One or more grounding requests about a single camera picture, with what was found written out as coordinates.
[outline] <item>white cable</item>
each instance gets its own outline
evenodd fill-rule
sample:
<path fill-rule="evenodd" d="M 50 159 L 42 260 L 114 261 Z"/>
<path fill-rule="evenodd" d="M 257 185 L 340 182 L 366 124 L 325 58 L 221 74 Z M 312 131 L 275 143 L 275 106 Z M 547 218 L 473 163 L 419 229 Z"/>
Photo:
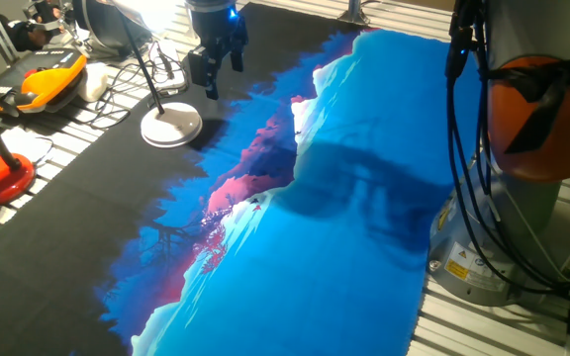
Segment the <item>white cable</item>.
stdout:
<path fill-rule="evenodd" d="M 487 205 L 490 207 L 490 210 L 494 214 L 494 220 L 496 220 L 497 223 L 500 223 L 501 215 L 499 214 L 499 211 L 496 210 L 496 205 L 494 205 L 494 201 L 492 200 L 492 197 L 489 195 L 487 196 Z"/>
<path fill-rule="evenodd" d="M 519 214 L 519 216 L 521 217 L 522 222 L 524 223 L 524 225 L 526 226 L 526 228 L 529 230 L 529 233 L 531 234 L 531 237 L 533 237 L 533 240 L 535 241 L 535 243 L 538 245 L 538 247 L 540 248 L 540 251 L 542 251 L 542 254 L 544 254 L 544 257 L 546 258 L 546 260 L 549 262 L 549 264 L 551 265 L 551 267 L 555 270 L 555 272 L 557 272 L 558 276 L 560 276 L 562 279 L 564 279 L 567 282 L 570 282 L 570 278 L 566 278 L 563 274 L 562 271 L 560 271 L 560 269 L 558 268 L 558 266 L 556 266 L 555 262 L 553 262 L 553 260 L 551 259 L 551 257 L 549 256 L 548 252 L 544 249 L 544 246 L 542 246 L 542 243 L 540 242 L 540 240 L 538 239 L 538 236 L 536 236 L 535 232 L 533 232 L 533 228 L 531 228 L 531 225 L 529 224 L 529 222 L 527 222 L 527 220 L 524 218 L 523 212 L 521 211 L 521 209 L 519 208 L 519 205 L 516 204 L 516 200 L 514 199 L 514 197 L 510 194 L 510 191 L 507 189 L 507 186 L 505 185 L 505 183 L 501 180 L 501 175 L 499 174 L 499 172 L 496 171 L 496 169 L 494 169 L 494 166 L 492 165 L 492 161 L 491 159 L 486 159 L 487 164 L 490 166 L 490 168 L 492 169 L 492 172 L 494 173 L 494 175 L 496 176 L 496 179 L 498 179 L 499 183 L 501 183 L 501 186 L 503 186 L 503 190 L 505 191 L 505 194 L 507 194 L 507 196 L 510 198 L 510 201 L 512 202 L 512 205 L 514 205 L 514 208 L 516 209 L 517 213 Z"/>
<path fill-rule="evenodd" d="M 478 219 L 474 218 L 474 216 L 472 215 L 472 213 L 470 213 L 469 210 L 466 209 L 465 212 L 467 213 L 468 217 L 472 218 L 473 221 L 475 221 L 476 223 L 480 223 Z"/>

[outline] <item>yellow warning sticker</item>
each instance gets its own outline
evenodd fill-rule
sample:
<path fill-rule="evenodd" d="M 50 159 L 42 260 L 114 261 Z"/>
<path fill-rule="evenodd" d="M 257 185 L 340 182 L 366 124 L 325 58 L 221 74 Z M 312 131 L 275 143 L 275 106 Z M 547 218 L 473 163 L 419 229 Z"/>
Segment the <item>yellow warning sticker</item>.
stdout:
<path fill-rule="evenodd" d="M 491 262 L 504 275 L 509 275 L 513 265 L 502 262 Z M 501 292 L 505 282 L 492 273 L 485 261 L 472 249 L 454 242 L 452 250 L 445 262 L 445 270 L 466 283 L 488 291 Z"/>
<path fill-rule="evenodd" d="M 469 272 L 467 268 L 464 268 L 463 266 L 452 260 L 447 261 L 445 269 L 462 280 L 465 280 L 465 277 L 467 277 L 467 273 Z"/>

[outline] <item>robotic arm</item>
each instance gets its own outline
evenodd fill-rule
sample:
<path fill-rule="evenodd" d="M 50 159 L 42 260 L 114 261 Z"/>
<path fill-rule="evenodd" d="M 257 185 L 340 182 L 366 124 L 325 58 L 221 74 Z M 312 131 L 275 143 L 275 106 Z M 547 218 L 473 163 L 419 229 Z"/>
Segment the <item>robotic arm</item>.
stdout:
<path fill-rule="evenodd" d="M 243 48 L 247 45 L 245 19 L 237 12 L 237 0 L 186 0 L 200 44 L 188 53 L 194 84 L 206 88 L 209 99 L 219 99 L 217 72 L 231 56 L 233 70 L 243 71 Z"/>
<path fill-rule="evenodd" d="M 432 225 L 430 272 L 452 294 L 486 306 L 568 298 L 570 206 L 556 201 L 570 178 L 570 2 L 457 0 L 450 35 L 455 189 Z M 454 83 L 470 52 L 482 93 L 468 168 L 455 164 L 456 152 L 461 162 L 470 157 L 456 127 Z"/>

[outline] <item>orange device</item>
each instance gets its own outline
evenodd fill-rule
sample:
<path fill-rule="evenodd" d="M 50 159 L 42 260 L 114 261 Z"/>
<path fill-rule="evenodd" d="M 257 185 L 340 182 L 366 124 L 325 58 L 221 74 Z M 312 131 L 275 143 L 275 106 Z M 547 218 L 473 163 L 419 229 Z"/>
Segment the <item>orange device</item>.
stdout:
<path fill-rule="evenodd" d="M 557 95 L 551 95 L 549 87 L 555 87 L 559 79 L 555 79 L 550 66 L 546 67 L 560 65 L 556 70 L 568 73 L 570 64 L 563 63 L 546 56 L 520 57 L 501 69 L 530 68 L 544 73 L 497 79 L 490 85 L 488 128 L 492 153 L 499 166 L 514 177 L 532 182 L 570 178 L 570 79 L 565 79 L 563 87 L 555 90 Z M 544 83 L 544 78 L 551 80 Z M 541 105 L 546 108 L 544 118 L 537 117 Z M 532 146 L 524 149 L 525 144 Z"/>
<path fill-rule="evenodd" d="M 76 49 L 32 52 L 0 75 L 0 113 L 55 112 L 84 82 L 87 58 Z"/>

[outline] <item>black cable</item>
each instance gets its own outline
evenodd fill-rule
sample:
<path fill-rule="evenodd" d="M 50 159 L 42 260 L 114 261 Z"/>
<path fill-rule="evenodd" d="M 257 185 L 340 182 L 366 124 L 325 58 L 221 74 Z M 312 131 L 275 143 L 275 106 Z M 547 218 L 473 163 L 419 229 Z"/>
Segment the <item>black cable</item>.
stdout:
<path fill-rule="evenodd" d="M 152 51 L 153 47 L 157 45 L 157 47 L 159 48 L 159 43 L 157 41 L 153 42 L 151 44 L 149 53 Z M 177 89 L 177 93 L 173 94 L 173 95 L 177 95 L 177 94 L 182 94 L 185 93 L 188 88 L 190 87 L 189 81 L 188 81 L 188 76 L 186 73 L 186 70 L 184 68 L 184 66 L 177 60 L 175 60 L 174 58 L 168 56 L 165 53 L 162 53 L 167 60 L 170 61 L 171 66 L 172 64 L 176 64 L 177 65 L 177 69 L 172 69 L 173 72 L 178 72 L 181 71 L 183 77 L 184 77 L 184 87 Z M 152 61 L 152 60 L 147 60 L 144 63 L 145 66 L 150 67 L 150 75 L 151 75 L 151 79 L 155 84 L 162 84 L 164 82 L 166 82 L 168 80 L 168 76 L 165 76 L 165 79 L 163 80 L 158 80 L 157 79 L 157 75 L 158 73 L 161 71 L 164 74 L 166 73 L 166 67 L 165 66 L 160 66 L 159 63 L 157 63 L 156 61 Z M 122 76 L 125 72 L 127 72 L 127 70 L 129 70 L 130 68 L 133 68 L 134 71 L 131 72 L 131 76 L 128 77 L 127 79 L 123 79 Z M 108 89 L 105 91 L 105 93 L 103 93 L 103 95 L 101 96 L 100 100 L 96 103 L 96 106 L 94 107 L 94 110 L 97 112 L 96 117 L 94 119 L 92 119 L 90 122 L 87 123 L 81 123 L 81 124 L 86 124 L 89 127 L 91 127 L 92 129 L 95 130 L 106 130 L 109 129 L 117 124 L 120 124 L 121 122 L 123 122 L 124 120 L 126 120 L 129 115 L 131 114 L 131 110 L 130 109 L 118 109 L 118 110 L 112 110 L 111 112 L 105 113 L 105 110 L 107 109 L 107 107 L 111 104 L 112 107 L 116 107 L 116 101 L 115 101 L 115 96 L 118 94 L 124 94 L 130 90 L 132 90 L 133 88 L 126 88 L 124 90 L 117 90 L 118 86 L 120 85 L 124 85 L 124 84 L 129 84 L 129 82 L 131 82 L 136 76 L 138 76 L 141 72 L 142 68 L 135 64 L 135 63 L 130 63 L 125 65 L 124 67 L 122 67 L 118 73 L 116 74 L 116 76 L 114 77 L 111 85 L 108 87 Z M 167 98 L 170 97 L 171 95 L 167 95 L 165 94 L 163 91 L 159 91 L 156 90 L 157 95 L 159 95 L 162 98 Z M 108 125 L 108 126 L 97 126 L 96 123 L 104 118 L 110 117 L 110 116 L 114 116 L 116 114 L 123 114 L 120 118 L 118 118 L 114 123 Z"/>
<path fill-rule="evenodd" d="M 476 248 L 476 252 L 479 254 L 479 256 L 481 257 L 481 259 L 485 262 L 485 265 L 492 271 L 492 273 L 494 273 L 497 277 L 499 277 L 501 280 L 505 281 L 506 283 L 513 285 L 525 292 L 529 292 L 529 293 L 534 293 L 534 294 L 548 294 L 551 293 L 550 290 L 537 290 L 537 289 L 532 289 L 532 288 L 528 288 L 526 286 L 523 286 L 517 282 L 514 282 L 513 280 L 509 279 L 508 277 L 506 277 L 505 275 L 503 275 L 496 267 L 494 267 L 494 265 L 492 265 L 492 263 L 490 262 L 490 260 L 487 258 L 487 256 L 485 255 L 485 253 L 483 253 L 483 249 L 481 248 L 481 245 L 478 243 L 478 240 L 476 239 L 476 236 L 474 235 L 474 230 L 472 229 L 472 225 L 470 222 L 470 219 L 468 218 L 468 214 L 466 211 L 466 207 L 465 207 L 465 202 L 463 200 L 463 191 L 461 190 L 461 184 L 459 181 L 459 176 L 458 173 L 456 172 L 456 157 L 454 154 L 454 142 L 457 141 L 457 150 L 459 153 L 459 158 L 461 159 L 461 165 L 463 168 L 463 175 L 465 176 L 465 181 L 466 184 L 468 185 L 467 189 L 468 192 L 470 193 L 470 200 L 473 201 L 473 203 L 476 201 L 476 199 L 473 199 L 473 195 L 472 193 L 472 183 L 469 179 L 469 172 L 467 171 L 467 167 L 465 167 L 464 162 L 465 162 L 465 157 L 463 154 L 463 147 L 462 145 L 459 145 L 460 139 L 456 139 L 458 137 L 458 131 L 456 129 L 456 119 L 455 119 L 455 114 L 454 114 L 454 82 L 456 80 L 453 78 L 448 79 L 447 82 L 447 116 L 448 116 L 448 123 L 447 123 L 447 138 L 448 138 L 448 156 L 449 156 L 449 160 L 450 160 L 450 168 L 452 170 L 452 178 L 454 180 L 454 189 L 456 191 L 456 196 L 458 204 L 459 204 L 459 209 L 461 211 L 461 216 L 463 217 L 463 221 L 465 222 L 465 226 L 468 232 L 468 235 L 470 237 L 470 240 L 472 240 L 472 243 L 474 244 L 474 247 Z M 477 212 L 477 220 L 482 220 L 483 218 L 481 217 L 481 214 L 479 212 L 478 209 L 475 208 L 475 212 Z"/>
<path fill-rule="evenodd" d="M 134 37 L 131 35 L 131 31 L 129 30 L 129 26 L 127 24 L 128 20 L 125 16 L 120 16 L 120 20 L 123 23 L 123 28 L 125 28 L 125 33 L 127 34 L 127 38 L 131 43 L 131 48 L 134 51 L 136 58 L 138 59 L 138 63 L 140 64 L 140 68 L 142 69 L 142 74 L 144 75 L 144 78 L 146 78 L 146 85 L 148 85 L 148 88 L 150 89 L 150 93 L 153 96 L 153 100 L 155 101 L 155 106 L 157 106 L 157 110 L 162 115 L 164 114 L 164 108 L 162 108 L 162 104 L 159 102 L 159 96 L 157 95 L 157 89 L 155 89 L 153 80 L 148 75 L 148 71 L 146 70 L 146 64 L 144 64 L 143 57 L 140 55 L 140 49 L 136 45 Z"/>
<path fill-rule="evenodd" d="M 170 65 L 170 62 L 166 58 L 166 55 L 162 52 L 162 48 L 159 47 L 159 42 L 155 42 L 153 45 L 157 45 L 157 56 L 162 60 L 162 64 L 164 64 L 164 70 L 166 71 L 168 79 L 175 79 L 173 67 Z"/>
<path fill-rule="evenodd" d="M 533 288 L 529 288 L 526 286 L 523 286 L 521 284 L 518 284 L 514 281 L 512 281 L 511 279 L 507 278 L 505 275 L 503 275 L 500 271 L 498 271 L 489 261 L 489 259 L 485 256 L 485 254 L 483 253 L 482 248 L 480 247 L 478 240 L 476 239 L 476 236 L 474 234 L 474 231 L 472 229 L 470 220 L 468 218 L 468 214 L 467 214 L 467 210 L 465 207 L 465 202 L 463 200 L 463 196 L 462 196 L 462 191 L 461 191 L 461 185 L 460 185 L 460 181 L 459 181 L 459 177 L 458 177 L 458 173 L 456 171 L 456 162 L 455 162 L 455 154 L 454 154 L 454 143 L 456 142 L 457 144 L 457 150 L 459 153 L 459 158 L 461 159 L 462 162 L 465 162 L 465 155 L 463 153 L 463 148 L 462 148 L 462 144 L 461 144 L 461 140 L 460 140 L 460 134 L 458 132 L 458 127 L 456 124 L 456 117 L 455 117 L 455 113 L 454 113 L 454 82 L 455 79 L 449 79 L 448 80 L 448 85 L 447 85 L 447 115 L 448 115 L 448 153 L 449 153 L 449 159 L 450 159 L 450 167 L 452 169 L 452 176 L 454 178 L 454 186 L 455 186 L 455 190 L 456 190 L 456 195 L 458 197 L 458 204 L 459 204 L 459 208 L 461 210 L 461 215 L 463 217 L 463 220 L 465 222 L 468 234 L 470 236 L 470 239 L 472 240 L 472 243 L 474 244 L 474 246 L 476 247 L 476 250 L 479 254 L 479 256 L 485 261 L 486 265 L 488 266 L 488 268 L 499 278 L 501 278 L 503 281 L 519 288 L 520 290 L 524 291 L 524 292 L 528 292 L 528 293 L 533 293 L 533 294 L 561 294 L 564 292 L 568 292 L 570 291 L 570 282 L 561 282 L 561 283 L 553 283 L 553 284 L 549 284 L 548 286 L 547 283 L 545 283 L 545 281 L 542 281 L 542 278 L 539 278 L 538 276 L 534 275 L 533 273 L 529 273 L 527 274 L 529 278 L 535 280 L 536 282 L 545 285 L 547 287 L 547 289 L 533 289 Z M 476 213 L 476 218 L 479 221 L 479 224 L 485 229 L 486 233 L 492 238 L 492 240 L 499 246 L 499 248 L 501 248 L 504 252 L 506 252 L 506 248 L 503 248 L 502 244 L 500 243 L 500 241 L 498 239 L 496 239 L 491 231 L 489 231 L 489 228 L 487 227 L 487 225 L 485 224 L 485 222 L 483 221 L 483 218 L 480 214 L 480 211 L 478 209 L 478 204 L 476 203 L 476 198 L 474 196 L 474 190 L 472 187 L 472 183 L 471 183 L 471 179 L 469 176 L 469 171 L 468 168 L 462 164 L 462 170 L 463 170 L 463 175 L 465 177 L 466 180 L 466 184 L 467 184 L 467 189 L 468 189 L 468 195 L 470 197 L 470 200 L 472 202 L 472 207 Z M 517 265 L 519 265 L 519 267 L 521 267 L 523 270 L 526 270 L 526 268 L 524 268 L 524 265 L 522 263 L 520 263 L 519 261 L 517 261 L 517 258 L 512 258 L 513 261 L 515 261 L 515 263 L 517 263 Z"/>
<path fill-rule="evenodd" d="M 475 18 L 475 37 L 476 37 L 476 45 L 475 50 L 477 53 L 477 59 L 479 64 L 479 69 L 481 71 L 488 70 L 488 63 L 487 63 L 487 51 L 485 49 L 485 34 L 483 31 L 484 25 L 484 18 L 483 14 L 480 12 L 477 14 Z M 480 94 L 480 101 L 479 101 L 479 115 L 478 115 L 478 123 L 477 123 L 477 133 L 476 133 L 476 150 L 475 150 L 475 157 L 476 157 L 476 168 L 479 177 L 479 183 L 483 190 L 483 194 L 485 196 L 491 197 L 492 195 L 492 188 L 491 188 L 491 167 L 489 165 L 489 161 L 486 162 L 485 170 L 486 173 L 483 173 L 483 165 L 481 159 L 481 140 L 483 140 L 483 149 L 485 152 L 486 160 L 491 159 L 491 152 L 490 152 L 490 144 L 488 138 L 488 120 L 487 120 L 487 79 L 484 76 L 481 76 L 481 94 Z M 506 237 L 501 227 L 501 224 L 496 220 L 494 217 L 494 212 L 491 212 L 492 220 L 495 223 L 495 229 L 497 236 L 499 236 L 502 240 L 497 240 L 492 234 L 488 232 L 490 238 L 497 244 L 497 246 L 517 265 L 519 265 L 522 270 L 535 282 L 545 286 L 545 287 L 555 287 L 557 286 L 559 281 L 552 281 L 548 276 L 543 274 L 539 271 L 532 263 L 530 263 L 526 258 L 524 258 L 523 254 L 517 249 L 517 247 Z M 481 226 L 484 229 L 488 229 L 485 225 L 481 223 Z"/>
<path fill-rule="evenodd" d="M 46 157 L 48 157 L 49 153 L 54 149 L 54 141 L 49 137 L 43 137 L 43 136 L 37 136 L 35 138 L 36 139 L 42 139 L 42 140 L 49 142 L 49 148 L 47 149 L 46 153 L 44 153 L 44 155 L 41 158 L 39 158 L 39 160 L 35 163 L 35 165 L 39 166 L 39 163 L 41 163 L 41 161 L 46 159 Z"/>
<path fill-rule="evenodd" d="M 487 54 L 486 54 L 486 49 L 485 49 L 485 36 L 484 36 L 484 32 L 483 32 L 483 23 L 484 23 L 483 13 L 481 13 L 481 11 L 479 10 L 474 15 L 474 28 L 476 31 L 477 42 L 474 44 L 474 47 L 472 49 L 474 49 L 478 54 L 478 61 L 479 61 L 480 70 L 487 71 L 488 65 L 487 65 Z M 458 56 L 453 56 L 452 58 L 457 59 L 457 60 L 459 59 Z M 446 75 L 448 75 L 448 74 L 449 74 L 449 76 L 460 75 L 460 71 L 458 73 L 456 73 L 455 71 L 446 72 Z M 454 128 L 454 135 L 455 135 L 455 138 L 457 140 L 457 145 L 460 146 L 461 142 L 460 142 L 460 136 L 458 134 L 458 128 L 456 127 L 456 119 L 455 118 L 452 118 L 452 119 L 453 119 L 452 124 L 453 124 L 453 128 Z M 477 159 L 479 181 L 480 181 L 481 187 L 487 196 L 491 196 L 491 170 L 490 170 L 490 167 L 488 164 L 488 166 L 486 166 L 487 174 L 485 175 L 485 177 L 483 176 L 483 167 L 481 164 L 481 152 L 480 152 L 480 139 L 482 136 L 483 142 L 487 142 L 483 147 L 485 149 L 486 158 L 487 159 L 491 158 L 491 153 L 489 152 L 490 147 L 489 147 L 487 125 L 488 125 L 488 123 L 487 123 L 487 81 L 485 80 L 485 76 L 482 76 L 481 105 L 479 108 L 479 121 L 478 121 L 478 125 L 477 125 L 477 138 L 476 138 L 477 139 L 476 140 L 476 148 L 477 149 L 475 152 L 475 157 Z M 545 287 L 548 287 L 548 288 L 557 288 L 557 289 L 568 289 L 568 288 L 570 288 L 570 282 L 552 281 L 546 275 L 541 273 L 537 268 L 535 268 L 529 261 L 527 261 L 523 257 L 523 255 L 518 251 L 516 246 L 509 239 L 507 239 L 506 236 L 503 234 L 503 231 L 501 229 L 501 224 L 499 222 L 497 222 L 497 220 L 495 219 L 494 212 L 491 212 L 492 219 L 495 222 L 495 228 L 496 228 L 496 231 L 498 233 L 498 236 L 501 237 L 503 242 L 501 242 L 498 238 L 496 238 L 491 233 L 490 229 L 487 227 L 487 225 L 485 224 L 481 215 L 478 212 L 478 206 L 476 205 L 476 199 L 474 197 L 474 191 L 472 188 L 472 183 L 471 183 L 471 181 L 469 181 L 469 174 L 466 174 L 467 173 L 466 172 L 467 167 L 463 166 L 463 168 L 464 168 L 464 175 L 466 177 L 466 180 L 468 180 L 468 187 L 469 187 L 468 193 L 470 195 L 470 200 L 472 200 L 473 208 L 477 214 L 478 222 L 481 225 L 481 227 L 483 227 L 483 229 L 486 231 L 486 233 L 489 235 L 490 239 L 513 262 L 515 262 L 519 267 L 521 267 L 521 269 L 528 275 L 529 278 L 531 278 L 535 282 L 537 282 L 540 285 L 543 285 Z"/>

